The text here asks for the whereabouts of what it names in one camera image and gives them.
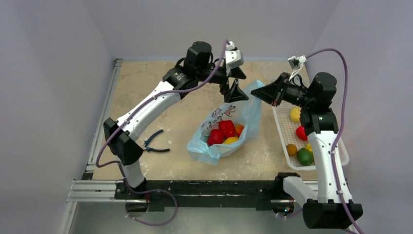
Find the light blue printed plastic bag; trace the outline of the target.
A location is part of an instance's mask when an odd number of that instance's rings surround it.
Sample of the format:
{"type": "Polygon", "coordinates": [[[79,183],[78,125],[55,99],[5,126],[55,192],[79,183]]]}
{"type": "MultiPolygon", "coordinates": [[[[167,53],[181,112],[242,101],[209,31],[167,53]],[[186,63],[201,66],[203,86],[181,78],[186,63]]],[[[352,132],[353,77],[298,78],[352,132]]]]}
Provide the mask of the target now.
{"type": "Polygon", "coordinates": [[[204,120],[187,144],[190,156],[203,163],[216,165],[244,143],[256,138],[262,116],[262,102],[251,91],[263,87],[256,80],[243,89],[248,100],[224,103],[204,120]]]}

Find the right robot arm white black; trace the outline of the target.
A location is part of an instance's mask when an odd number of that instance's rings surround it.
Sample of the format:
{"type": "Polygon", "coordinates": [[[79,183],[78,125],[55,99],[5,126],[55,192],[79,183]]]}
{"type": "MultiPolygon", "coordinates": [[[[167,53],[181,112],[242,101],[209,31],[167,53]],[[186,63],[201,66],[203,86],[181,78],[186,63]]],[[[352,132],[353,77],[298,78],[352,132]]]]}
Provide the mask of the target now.
{"type": "Polygon", "coordinates": [[[252,90],[251,94],[272,106],[285,101],[301,108],[300,123],[312,147],[318,190],[312,190],[297,174],[279,173],[274,194],[294,198],[309,229],[347,229],[363,215],[363,208],[353,201],[339,156],[340,129],[330,108],[337,80],[320,72],[305,87],[291,83],[290,78],[288,73],[281,73],[276,81],[252,90]]]}

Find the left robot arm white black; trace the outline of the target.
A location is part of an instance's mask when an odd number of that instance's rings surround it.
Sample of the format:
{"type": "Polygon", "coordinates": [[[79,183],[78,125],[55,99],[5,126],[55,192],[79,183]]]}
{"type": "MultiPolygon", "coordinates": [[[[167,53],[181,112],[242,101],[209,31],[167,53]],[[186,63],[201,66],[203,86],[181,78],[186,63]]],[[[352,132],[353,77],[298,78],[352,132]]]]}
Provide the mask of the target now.
{"type": "Polygon", "coordinates": [[[225,103],[248,100],[238,82],[246,78],[241,70],[243,63],[243,54],[232,41],[224,42],[217,60],[213,59],[209,43],[196,41],[143,101],[117,120],[104,121],[104,147],[109,147],[116,156],[128,182],[126,193],[132,199],[145,194],[146,179],[139,162],[144,150],[136,143],[140,135],[170,106],[207,83],[219,85],[225,103]]]}

